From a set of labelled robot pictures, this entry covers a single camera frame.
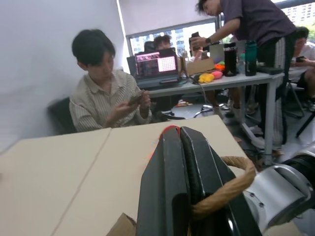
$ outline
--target desk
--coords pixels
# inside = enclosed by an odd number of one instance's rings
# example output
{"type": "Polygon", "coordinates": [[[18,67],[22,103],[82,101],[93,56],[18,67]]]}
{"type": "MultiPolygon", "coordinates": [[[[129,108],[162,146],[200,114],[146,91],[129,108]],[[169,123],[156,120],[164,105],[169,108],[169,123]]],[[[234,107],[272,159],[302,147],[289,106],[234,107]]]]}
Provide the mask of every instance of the desk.
{"type": "MultiPolygon", "coordinates": [[[[218,116],[113,129],[54,236],[105,236],[122,212],[136,219],[142,173],[160,133],[171,124],[202,132],[221,156],[245,156],[218,116]]],[[[293,223],[273,231],[266,235],[300,235],[293,223]]]]}
{"type": "Polygon", "coordinates": [[[22,140],[0,157],[0,235],[50,236],[110,129],[22,140]]]}
{"type": "MultiPolygon", "coordinates": [[[[283,77],[284,74],[278,75],[268,75],[264,73],[257,73],[255,76],[245,76],[244,74],[239,74],[233,77],[223,76],[219,80],[214,80],[210,84],[203,84],[205,91],[215,90],[215,89],[228,89],[234,87],[242,87],[242,102],[241,102],[241,127],[248,135],[250,139],[255,139],[255,135],[251,132],[249,127],[245,124],[245,86],[248,85],[258,85],[267,84],[267,107],[266,107],[266,124],[265,124],[265,155],[264,163],[266,165],[272,164],[272,136],[273,129],[268,129],[268,127],[273,127],[274,123],[274,110],[275,110],[275,100],[276,100],[276,85],[277,79],[283,77]]],[[[183,93],[191,92],[202,92],[200,85],[194,85],[192,83],[186,83],[181,86],[163,88],[150,91],[150,97],[161,97],[170,96],[183,93]]]]}

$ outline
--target striped shirt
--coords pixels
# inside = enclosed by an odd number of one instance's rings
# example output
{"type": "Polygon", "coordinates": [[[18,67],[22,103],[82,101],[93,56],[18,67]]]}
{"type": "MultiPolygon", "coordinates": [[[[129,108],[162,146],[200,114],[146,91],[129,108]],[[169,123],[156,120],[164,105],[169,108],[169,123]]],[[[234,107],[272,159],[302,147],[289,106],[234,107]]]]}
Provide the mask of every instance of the striped shirt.
{"type": "MultiPolygon", "coordinates": [[[[140,89],[135,79],[119,70],[112,72],[110,94],[98,86],[88,74],[85,75],[70,97],[69,108],[74,126],[78,132],[102,129],[114,107],[121,102],[129,101],[138,91],[140,89]]],[[[147,124],[151,116],[149,110],[148,118],[143,119],[138,108],[117,121],[114,127],[147,124]]]]}

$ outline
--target smartphone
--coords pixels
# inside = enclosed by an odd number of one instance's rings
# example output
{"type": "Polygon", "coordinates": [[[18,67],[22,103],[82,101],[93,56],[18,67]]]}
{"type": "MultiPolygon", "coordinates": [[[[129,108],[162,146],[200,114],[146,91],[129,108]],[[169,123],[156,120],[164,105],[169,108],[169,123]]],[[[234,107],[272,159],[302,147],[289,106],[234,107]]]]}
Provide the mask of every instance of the smartphone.
{"type": "MultiPolygon", "coordinates": [[[[199,32],[193,33],[193,34],[191,35],[191,37],[192,37],[192,38],[200,37],[199,32]]],[[[193,47],[192,49],[195,51],[195,50],[198,50],[199,48],[198,48],[198,47],[193,47]]]]}
{"type": "Polygon", "coordinates": [[[132,106],[136,103],[139,103],[141,98],[142,98],[142,94],[143,94],[143,90],[139,91],[135,96],[132,96],[128,102],[129,106],[132,106]]]}
{"type": "Polygon", "coordinates": [[[301,57],[298,57],[298,58],[296,58],[296,62],[304,62],[304,60],[303,59],[305,59],[305,56],[301,56],[301,57]]]}

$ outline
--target beige table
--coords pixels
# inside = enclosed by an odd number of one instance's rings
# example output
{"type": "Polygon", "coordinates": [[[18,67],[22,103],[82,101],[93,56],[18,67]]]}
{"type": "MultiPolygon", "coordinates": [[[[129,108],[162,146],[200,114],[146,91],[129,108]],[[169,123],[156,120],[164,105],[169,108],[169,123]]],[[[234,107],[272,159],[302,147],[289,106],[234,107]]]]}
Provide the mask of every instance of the beige table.
{"type": "Polygon", "coordinates": [[[50,236],[110,129],[23,140],[0,157],[0,236],[50,236]]]}
{"type": "MultiPolygon", "coordinates": [[[[113,129],[54,236],[105,236],[122,212],[136,219],[142,173],[161,131],[170,124],[201,131],[220,156],[245,156],[218,116],[113,129]]],[[[300,233],[290,223],[269,235],[300,233]]]]}

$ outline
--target gray t-shirt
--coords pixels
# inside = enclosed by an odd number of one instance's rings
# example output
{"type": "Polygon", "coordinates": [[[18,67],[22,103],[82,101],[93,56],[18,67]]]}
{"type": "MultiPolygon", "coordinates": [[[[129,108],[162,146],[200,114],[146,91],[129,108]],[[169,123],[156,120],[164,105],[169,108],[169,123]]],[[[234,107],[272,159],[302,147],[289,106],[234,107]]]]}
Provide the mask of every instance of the gray t-shirt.
{"type": "Polygon", "coordinates": [[[241,19],[239,29],[234,32],[238,40],[256,40],[261,45],[295,30],[294,24],[271,0],[221,0],[221,7],[225,23],[241,19]]]}

